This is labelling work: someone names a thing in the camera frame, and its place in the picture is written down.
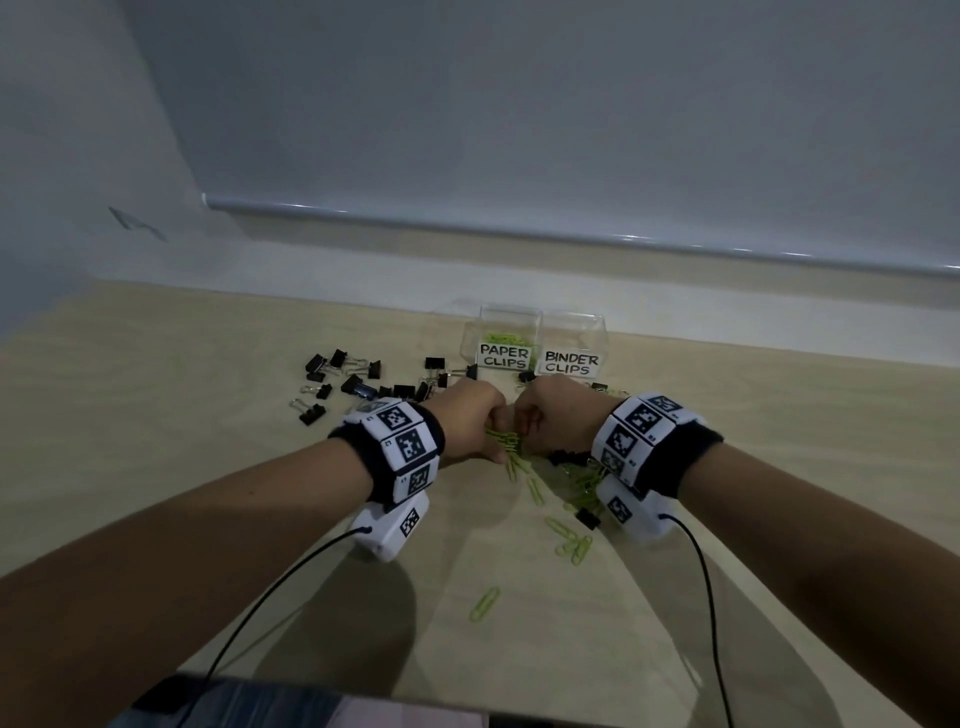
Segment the mark on wall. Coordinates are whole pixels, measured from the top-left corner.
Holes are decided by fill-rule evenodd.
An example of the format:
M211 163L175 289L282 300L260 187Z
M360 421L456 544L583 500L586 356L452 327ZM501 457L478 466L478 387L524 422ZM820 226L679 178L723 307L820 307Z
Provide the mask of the mark on wall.
M152 225L147 225L145 222L138 220L133 217L133 215L128 212L124 212L122 209L117 209L116 207L108 207L110 214L116 218L117 222L120 223L126 230L146 230L150 231L157 240L162 240L164 243L167 242L167 236L162 232L157 230Z

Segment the black cable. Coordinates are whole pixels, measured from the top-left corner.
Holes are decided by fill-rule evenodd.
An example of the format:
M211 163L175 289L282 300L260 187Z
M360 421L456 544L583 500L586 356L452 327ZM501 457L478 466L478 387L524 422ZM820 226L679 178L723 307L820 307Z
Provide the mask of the black cable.
M730 699L727 698L727 686L724 685L723 670L720 669L720 647L717 643L717 610L713 603L713 588L710 586L710 574L709 571L707 571L707 559L704 558L704 552L700 549L700 544L698 544L697 540L693 538L693 534L690 532L690 529L684 525L683 521L671 516L668 513L660 513L657 515L657 518L659 518L661 521L672 521L682 528L684 533L690 537L690 542L697 550L697 556L700 558L700 566L704 570L704 580L707 582L707 603L710 607L710 639L713 642L713 666L717 671L717 683L720 685L720 696L723 698L723 709L727 714L727 725L729 728L733 728L733 715L730 712Z
M206 686L210 684L210 678L213 677L213 673L216 671L217 666L220 665L220 661L223 660L224 655L227 654L227 650L233 644L233 641L236 640L237 635L240 634L240 630L243 629L247 625L247 622L250 621L250 617L253 616L253 613L256 612L256 610L260 608L260 605L267 600L267 597L270 596L273 592L275 592L277 588L280 586L280 584L282 584L288 578L293 576L301 566L306 564L310 559L312 559L317 554L322 553L323 551L326 551L328 548L330 548L334 544L337 544L343 541L347 536L352 536L356 533L370 533L371 531L373 531L373 529L370 528L368 525L361 526L360 528L353 528L350 531L347 531L347 533L343 533L340 536L337 536L337 538L327 541L323 546L319 546L315 548L314 550L310 551L310 553L308 553L306 556L304 556L302 559L300 559L296 564L290 567L289 571L287 571L277 581L275 581L273 585L270 587L270 589L264 592L263 596L261 596L259 599L256 600L256 604L254 604L251 607L247 615L237 625L237 628L233 630L233 634L230 635L230 639L227 640L227 643L220 650L220 654L218 654L216 659L213 661L213 665L210 666L210 669L206 672L206 675L204 675L204 680L201 682L200 687L197 688L197 694L194 695L193 700L190 702L189 707L186 709L186 713L183 714L183 717L180 719L180 722L177 723L177 728L183 728L183 726L186 724L187 719L190 718L190 714L193 713L193 709L197 707L197 703L200 702L200 698L203 697L204 691L206 690Z

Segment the table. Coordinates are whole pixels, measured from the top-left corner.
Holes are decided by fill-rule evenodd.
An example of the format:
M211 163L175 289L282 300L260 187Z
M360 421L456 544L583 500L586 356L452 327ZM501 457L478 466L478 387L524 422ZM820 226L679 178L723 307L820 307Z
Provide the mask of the table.
M0 572L324 437L346 395L309 428L287 406L314 352L380 358L384 382L414 383L425 356L462 361L463 325L124 283L62 301L0 346ZM733 444L960 552L960 372L613 334L601 379L669 393ZM684 535L639 546L605 524L573 567L543 519L584 529L545 495L537 507L489 463L444 471L395 562L332 548L266 602L224 673L614 726L722 725ZM708 554L740 728L915 725L680 516ZM502 596L471 623L491 586ZM205 670L227 634L184 667Z

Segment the wrist strap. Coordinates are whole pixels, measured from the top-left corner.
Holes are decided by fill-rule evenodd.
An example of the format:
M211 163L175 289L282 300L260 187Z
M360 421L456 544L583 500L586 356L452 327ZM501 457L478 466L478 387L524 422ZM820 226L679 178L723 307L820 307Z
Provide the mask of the wrist strap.
M640 499L651 490L675 498L686 470L720 442L696 412L652 392L621 402L590 453Z
M432 412L395 398L364 402L329 436L357 453L373 480L368 500L387 512L437 478L446 445Z

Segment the transparent box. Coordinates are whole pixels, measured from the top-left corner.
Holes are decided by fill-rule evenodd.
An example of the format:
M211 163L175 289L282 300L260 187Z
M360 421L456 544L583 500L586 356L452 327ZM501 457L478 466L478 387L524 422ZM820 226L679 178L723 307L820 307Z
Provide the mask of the transparent box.
M460 354L481 367L525 372L536 364L539 331L538 309L484 303L464 329Z
M543 311L537 337L537 376L596 379L607 360L607 324L595 313Z

